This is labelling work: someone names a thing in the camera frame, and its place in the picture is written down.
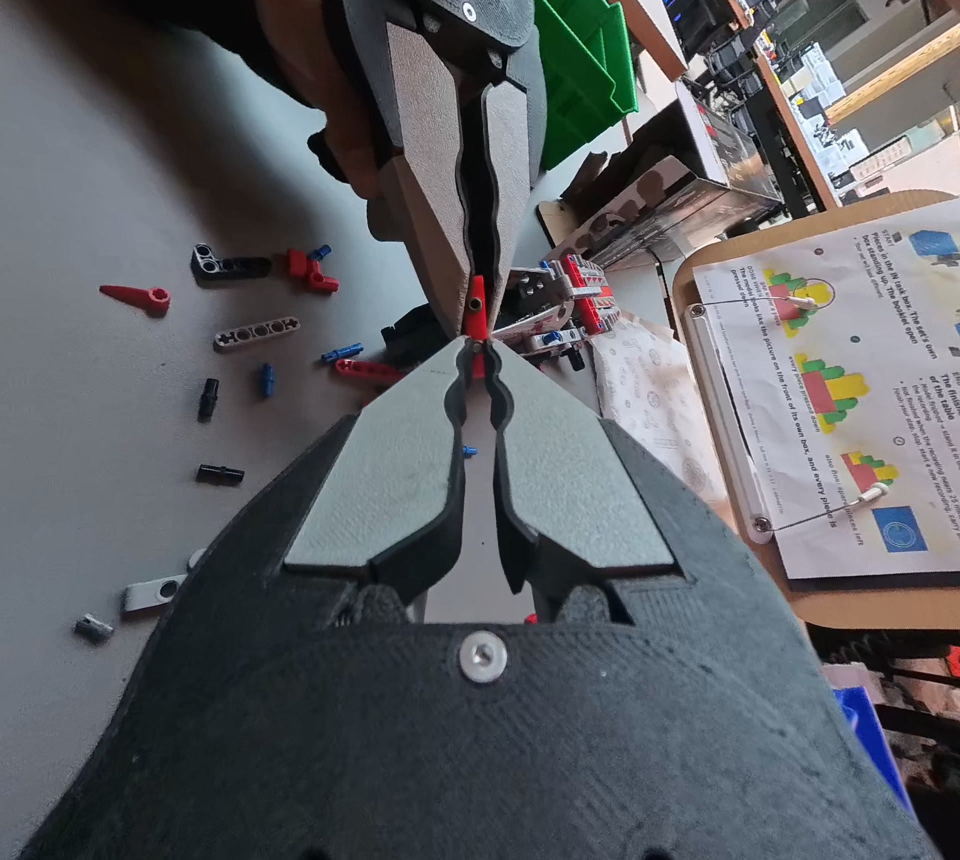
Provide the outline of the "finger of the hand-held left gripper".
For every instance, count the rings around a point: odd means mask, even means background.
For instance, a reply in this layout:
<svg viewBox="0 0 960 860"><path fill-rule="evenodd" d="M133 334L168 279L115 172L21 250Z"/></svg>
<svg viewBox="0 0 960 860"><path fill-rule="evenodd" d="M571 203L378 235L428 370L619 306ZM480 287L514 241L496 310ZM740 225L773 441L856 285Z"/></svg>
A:
<svg viewBox="0 0 960 860"><path fill-rule="evenodd" d="M379 170L381 194L367 203L367 227L379 242L404 245L440 327L454 338L473 273L457 86L419 33L393 23L386 30L402 149Z"/></svg>
<svg viewBox="0 0 960 860"><path fill-rule="evenodd" d="M531 192L526 94L510 82L488 86L480 110L491 199L482 218L477 272L484 278L487 329L493 333Z"/></svg>

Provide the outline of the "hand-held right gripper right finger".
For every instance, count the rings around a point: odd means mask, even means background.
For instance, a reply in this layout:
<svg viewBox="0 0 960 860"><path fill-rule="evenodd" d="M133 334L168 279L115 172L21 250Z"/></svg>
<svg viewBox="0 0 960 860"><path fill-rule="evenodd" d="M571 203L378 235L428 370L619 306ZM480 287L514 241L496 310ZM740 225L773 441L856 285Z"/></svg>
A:
<svg viewBox="0 0 960 860"><path fill-rule="evenodd" d="M493 501L510 590L676 573L678 566L601 417L498 340L486 343Z"/></svg>

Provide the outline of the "grey red lego vehicle model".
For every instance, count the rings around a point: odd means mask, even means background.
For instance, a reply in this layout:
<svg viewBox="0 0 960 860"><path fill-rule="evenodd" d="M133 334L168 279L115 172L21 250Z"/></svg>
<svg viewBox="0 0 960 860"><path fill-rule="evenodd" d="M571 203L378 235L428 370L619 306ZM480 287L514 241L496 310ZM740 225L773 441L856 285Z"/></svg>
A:
<svg viewBox="0 0 960 860"><path fill-rule="evenodd" d="M609 334L620 309L600 266L575 253L510 270L487 338L541 367L565 359L575 373L586 368L586 341ZM402 372L438 352L448 337L425 303L381 330L386 362Z"/></svg>

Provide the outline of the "red lego assembly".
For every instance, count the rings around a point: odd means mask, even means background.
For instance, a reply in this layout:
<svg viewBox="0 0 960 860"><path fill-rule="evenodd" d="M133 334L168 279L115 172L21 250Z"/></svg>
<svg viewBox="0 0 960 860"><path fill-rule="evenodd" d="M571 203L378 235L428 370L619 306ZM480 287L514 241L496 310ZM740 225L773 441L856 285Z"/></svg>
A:
<svg viewBox="0 0 960 860"><path fill-rule="evenodd" d="M486 376L486 345L489 339L489 322L486 306L484 277L474 275L468 289L462 317L462 335L469 340L472 351L470 382L482 381Z"/></svg>

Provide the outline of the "red thin lego beam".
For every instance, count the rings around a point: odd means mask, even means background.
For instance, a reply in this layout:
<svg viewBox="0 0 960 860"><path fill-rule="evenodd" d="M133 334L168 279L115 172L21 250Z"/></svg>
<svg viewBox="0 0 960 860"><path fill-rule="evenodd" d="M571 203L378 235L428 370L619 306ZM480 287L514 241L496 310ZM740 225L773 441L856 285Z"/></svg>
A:
<svg viewBox="0 0 960 860"><path fill-rule="evenodd" d="M334 370L344 378L374 386L390 387L402 381L406 374L383 362L339 358L333 363Z"/></svg>

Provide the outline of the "black lego set box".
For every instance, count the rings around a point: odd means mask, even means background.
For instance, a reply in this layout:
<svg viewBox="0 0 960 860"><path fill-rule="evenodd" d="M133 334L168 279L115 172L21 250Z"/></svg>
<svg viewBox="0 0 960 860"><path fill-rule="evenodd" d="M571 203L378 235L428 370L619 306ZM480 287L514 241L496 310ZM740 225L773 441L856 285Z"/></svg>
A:
<svg viewBox="0 0 960 860"><path fill-rule="evenodd" d="M546 259L579 254L616 271L672 262L782 211L756 144L690 87L680 80L625 149L591 155L559 199L537 206Z"/></svg>

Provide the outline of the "light grey thin lego beam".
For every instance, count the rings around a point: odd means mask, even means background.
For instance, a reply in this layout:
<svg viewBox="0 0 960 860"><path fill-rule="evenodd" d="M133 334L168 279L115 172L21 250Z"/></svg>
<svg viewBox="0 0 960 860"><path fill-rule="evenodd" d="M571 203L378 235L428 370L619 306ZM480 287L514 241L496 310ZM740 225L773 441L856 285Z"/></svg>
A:
<svg viewBox="0 0 960 860"><path fill-rule="evenodd" d="M255 323L218 331L212 340L217 352L239 350L251 345L282 338L299 331L301 321L294 315L271 317Z"/></svg>

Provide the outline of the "black angled lego beam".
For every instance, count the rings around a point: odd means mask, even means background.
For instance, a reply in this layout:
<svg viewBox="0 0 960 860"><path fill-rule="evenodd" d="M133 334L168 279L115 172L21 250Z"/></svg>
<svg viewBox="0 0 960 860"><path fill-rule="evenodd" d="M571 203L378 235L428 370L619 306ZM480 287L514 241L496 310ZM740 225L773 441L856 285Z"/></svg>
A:
<svg viewBox="0 0 960 860"><path fill-rule="evenodd" d="M193 247L190 267L201 283L233 282L267 278L273 262L264 256L220 258L205 243Z"/></svg>

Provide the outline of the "grey lego beam with stud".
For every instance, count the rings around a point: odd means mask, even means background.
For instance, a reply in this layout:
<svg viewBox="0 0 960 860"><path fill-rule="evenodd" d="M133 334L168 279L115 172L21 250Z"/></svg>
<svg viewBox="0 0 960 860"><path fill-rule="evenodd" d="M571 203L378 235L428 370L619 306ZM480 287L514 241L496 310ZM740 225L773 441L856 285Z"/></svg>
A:
<svg viewBox="0 0 960 860"><path fill-rule="evenodd" d="M205 547L194 551L186 561L185 573L142 580L126 586L120 596L121 615L147 614L170 604L206 552Z"/></svg>

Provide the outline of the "person's left hand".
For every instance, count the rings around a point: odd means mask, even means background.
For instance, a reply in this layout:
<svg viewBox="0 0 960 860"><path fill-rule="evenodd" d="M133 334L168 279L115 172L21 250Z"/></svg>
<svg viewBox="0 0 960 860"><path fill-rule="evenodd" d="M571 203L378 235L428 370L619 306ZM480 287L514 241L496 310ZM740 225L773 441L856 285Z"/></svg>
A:
<svg viewBox="0 0 960 860"><path fill-rule="evenodd" d="M326 143L354 193L379 196L378 168L365 99L331 48L324 0L254 0L278 68L309 106L325 114Z"/></svg>

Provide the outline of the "green plastic bin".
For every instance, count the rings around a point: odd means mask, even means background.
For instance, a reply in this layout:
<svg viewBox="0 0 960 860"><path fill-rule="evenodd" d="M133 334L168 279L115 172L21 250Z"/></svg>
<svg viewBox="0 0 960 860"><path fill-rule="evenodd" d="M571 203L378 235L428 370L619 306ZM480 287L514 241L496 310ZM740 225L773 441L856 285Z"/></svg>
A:
<svg viewBox="0 0 960 860"><path fill-rule="evenodd" d="M638 109L629 34L619 2L534 0L547 116L549 171Z"/></svg>

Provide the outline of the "printed instruction sheet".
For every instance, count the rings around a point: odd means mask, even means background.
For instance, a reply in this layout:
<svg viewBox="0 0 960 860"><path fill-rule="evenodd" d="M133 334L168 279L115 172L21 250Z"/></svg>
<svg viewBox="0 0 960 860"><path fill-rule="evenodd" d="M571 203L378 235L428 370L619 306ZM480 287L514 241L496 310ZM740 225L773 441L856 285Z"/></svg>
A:
<svg viewBox="0 0 960 860"><path fill-rule="evenodd" d="M958 576L958 199L698 266L786 577Z"/></svg>

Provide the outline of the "wooden display board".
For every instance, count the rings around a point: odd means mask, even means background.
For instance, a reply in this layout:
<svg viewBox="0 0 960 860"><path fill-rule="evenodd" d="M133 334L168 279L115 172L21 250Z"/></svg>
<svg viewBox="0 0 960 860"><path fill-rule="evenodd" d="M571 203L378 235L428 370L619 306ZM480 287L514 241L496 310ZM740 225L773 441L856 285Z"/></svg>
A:
<svg viewBox="0 0 960 860"><path fill-rule="evenodd" d="M681 338L686 342L682 317L692 303L701 302L694 280L697 268L711 263L738 261L777 247L810 240L834 230L846 230L868 222L911 210L929 210L948 203L958 206L958 198L941 191L916 190L866 199L794 219L742 236L705 246L680 266L673 283L673 303ZM796 590L790 587L779 550L772 539L755 545L745 540L733 515L732 530L741 538L777 587L800 621L832 629L957 631L959 629L958 580L947 585L884 587L854 585L852 588Z"/></svg>

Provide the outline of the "blue plastic bin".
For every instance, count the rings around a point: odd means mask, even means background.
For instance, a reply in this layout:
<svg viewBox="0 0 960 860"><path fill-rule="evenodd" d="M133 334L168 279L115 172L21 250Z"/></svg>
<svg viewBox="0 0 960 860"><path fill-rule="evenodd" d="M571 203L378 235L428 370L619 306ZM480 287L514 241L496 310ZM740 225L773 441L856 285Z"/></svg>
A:
<svg viewBox="0 0 960 860"><path fill-rule="evenodd" d="M832 692L871 763L897 801L916 820L916 812L867 689L863 686L850 686L833 688Z"/></svg>

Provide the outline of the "wooden post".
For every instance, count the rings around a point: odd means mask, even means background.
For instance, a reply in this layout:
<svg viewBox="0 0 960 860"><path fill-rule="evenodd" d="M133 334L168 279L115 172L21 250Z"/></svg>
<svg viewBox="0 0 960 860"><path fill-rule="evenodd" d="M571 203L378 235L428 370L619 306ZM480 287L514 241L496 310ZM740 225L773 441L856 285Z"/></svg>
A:
<svg viewBox="0 0 960 860"><path fill-rule="evenodd" d="M845 93L824 110L826 122L836 127L928 71L956 65L958 50L958 14L950 10L845 80Z"/></svg>

